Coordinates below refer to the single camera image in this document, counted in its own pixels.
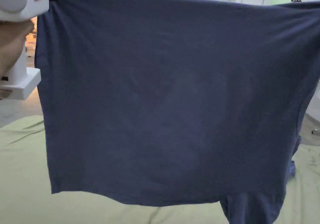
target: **navy blue t-shirt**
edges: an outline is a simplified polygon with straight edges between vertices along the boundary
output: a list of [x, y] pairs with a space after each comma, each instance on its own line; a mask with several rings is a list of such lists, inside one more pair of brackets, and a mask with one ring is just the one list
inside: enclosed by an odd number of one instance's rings
[[[319, 3], [55, 0], [37, 32], [53, 193], [227, 216], [257, 194], [274, 221], [320, 77]], [[243, 223], [267, 213], [244, 202]]]

